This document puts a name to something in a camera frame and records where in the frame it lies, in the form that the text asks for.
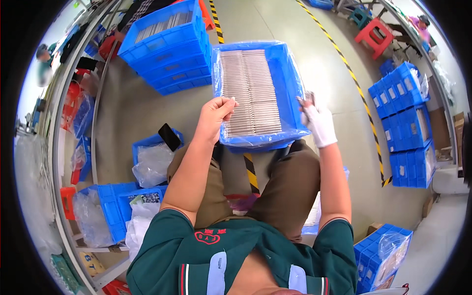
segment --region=yellow and black striped line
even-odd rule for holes
[[[218,15],[216,14],[215,4],[212,0],[210,0],[210,7],[211,7],[211,14],[213,15],[213,19],[215,20],[216,26],[216,34],[218,35],[218,42],[220,44],[225,43],[225,39],[223,38],[223,32],[221,30],[221,26],[219,25]],[[256,171],[254,170],[254,163],[253,157],[249,153],[243,154],[244,163],[246,165],[247,177],[249,178],[249,184],[251,185],[251,192],[253,194],[260,195],[259,192],[259,185],[257,184],[257,177]]]
[[[369,107],[367,106],[367,102],[365,101],[365,98],[364,98],[364,94],[362,93],[362,90],[361,90],[361,87],[359,86],[359,83],[357,82],[357,79],[351,69],[351,67],[349,66],[349,64],[347,63],[347,60],[346,58],[344,57],[344,55],[342,54],[341,50],[339,49],[339,47],[336,45],[336,43],[334,42],[333,38],[328,34],[328,32],[326,32],[325,28],[320,24],[320,22],[315,18],[315,16],[305,7],[305,5],[303,5],[303,3],[300,1],[300,0],[296,0],[298,2],[298,4],[300,4],[300,6],[312,17],[312,19],[318,24],[318,26],[320,27],[320,29],[323,31],[323,33],[328,37],[328,39],[331,41],[331,44],[333,44],[334,48],[336,49],[337,53],[339,54],[339,56],[341,57],[341,59],[343,60],[344,64],[346,65],[346,68],[347,70],[349,71],[349,74],[351,75],[351,77],[353,78],[354,80],[354,83],[357,87],[357,91],[359,92],[359,94],[361,95],[361,98],[362,98],[362,102],[364,103],[364,107],[365,107],[365,110],[367,112],[367,115],[369,116],[369,121],[371,122],[371,128],[372,128],[372,132],[374,133],[374,139],[375,139],[375,145],[376,145],[376,148],[377,148],[377,154],[379,156],[379,163],[380,163],[380,178],[382,180],[382,187],[388,185],[390,182],[392,182],[392,177],[388,178],[387,180],[385,180],[384,178],[384,173],[383,173],[383,164],[382,164],[382,154],[380,152],[380,145],[379,145],[379,140],[377,138],[377,131],[375,130],[375,126],[374,126],[374,121],[372,120],[372,115],[371,115],[371,111],[369,110]]]
[[[216,14],[216,9],[215,9],[215,4],[213,3],[212,0],[210,0],[210,7],[211,7],[211,14],[213,15],[213,19],[215,20],[215,29],[216,29],[216,34],[218,35],[218,42],[220,44],[225,43],[225,39],[223,39],[223,32],[221,30],[221,26],[219,25],[219,19],[218,15]]]
[[[243,156],[244,163],[246,164],[247,177],[249,178],[249,184],[251,185],[251,192],[259,196],[260,192],[257,184],[256,171],[254,170],[253,157],[249,153],[244,153]]]

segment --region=black phone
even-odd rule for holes
[[[180,145],[181,141],[180,138],[178,138],[177,134],[172,131],[172,129],[169,127],[169,125],[166,123],[164,124],[160,129],[159,129],[159,135],[162,137],[164,142],[167,144],[167,146],[170,148],[171,151],[175,151]]]

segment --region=teal stool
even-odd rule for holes
[[[359,30],[362,30],[372,20],[372,17],[367,15],[367,11],[356,8],[347,19],[355,21]]]

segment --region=white glove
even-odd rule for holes
[[[328,108],[319,108],[310,105],[304,108],[302,113],[302,123],[313,134],[315,145],[320,149],[330,144],[336,143],[337,138],[334,133],[333,115]]]

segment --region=concrete floor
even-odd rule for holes
[[[208,11],[210,4],[205,1]],[[373,222],[413,229],[429,190],[382,188],[379,161],[369,119],[360,95],[343,61],[329,39],[295,0],[214,0],[226,43],[247,40],[280,40],[293,52],[306,89],[327,102],[333,113],[343,164],[350,170],[354,240],[365,236]],[[354,42],[357,27],[331,11],[311,8],[311,13],[332,36],[347,59],[366,96],[377,128],[390,177],[388,150],[380,119],[367,91],[381,77],[371,51]],[[208,32],[217,44],[215,30]],[[211,86],[160,96],[120,58],[110,64],[97,116],[97,174],[100,184],[135,181],[131,144],[157,133],[168,123],[189,142],[202,105],[212,98]],[[267,183],[266,166],[271,153],[253,155],[259,186]],[[225,194],[250,193],[242,155],[224,153]]]

